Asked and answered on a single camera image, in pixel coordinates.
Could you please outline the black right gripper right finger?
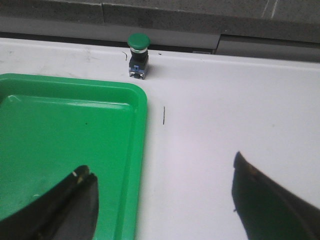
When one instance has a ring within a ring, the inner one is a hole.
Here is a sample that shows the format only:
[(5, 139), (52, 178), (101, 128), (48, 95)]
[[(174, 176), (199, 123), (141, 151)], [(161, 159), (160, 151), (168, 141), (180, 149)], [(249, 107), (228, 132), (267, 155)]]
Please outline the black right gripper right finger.
[(320, 210), (250, 164), (233, 162), (231, 195), (249, 240), (318, 240)]

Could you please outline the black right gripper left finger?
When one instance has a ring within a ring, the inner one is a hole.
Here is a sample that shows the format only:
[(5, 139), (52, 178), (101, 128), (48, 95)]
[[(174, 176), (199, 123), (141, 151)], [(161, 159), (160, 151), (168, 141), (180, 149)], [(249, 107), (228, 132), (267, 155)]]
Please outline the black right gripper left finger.
[(91, 240), (98, 221), (98, 178), (77, 167), (44, 195), (0, 222), (2, 240)]

